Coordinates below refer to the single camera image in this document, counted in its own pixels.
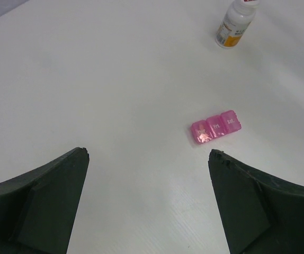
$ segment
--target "white pill bottle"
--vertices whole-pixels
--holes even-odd
[[[227,10],[216,35],[216,42],[231,49],[239,42],[256,15],[260,0],[235,0]]]

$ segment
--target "white table surface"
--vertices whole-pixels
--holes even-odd
[[[86,147],[68,253],[227,254],[220,149],[304,185],[304,1],[264,1],[216,45],[230,1],[31,0],[0,18],[0,182]],[[196,146],[192,122],[243,129]]]

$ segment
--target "orange label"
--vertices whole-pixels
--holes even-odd
[[[241,36],[238,37],[232,37],[229,36],[224,44],[225,47],[234,47],[239,42]]]

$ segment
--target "bottle cap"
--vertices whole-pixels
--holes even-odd
[[[257,8],[260,0],[236,0],[236,2],[246,8]]]

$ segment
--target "bottle label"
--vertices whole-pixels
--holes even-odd
[[[224,47],[234,47],[237,45],[250,23],[237,24],[231,21],[226,15],[218,29],[217,42]]]

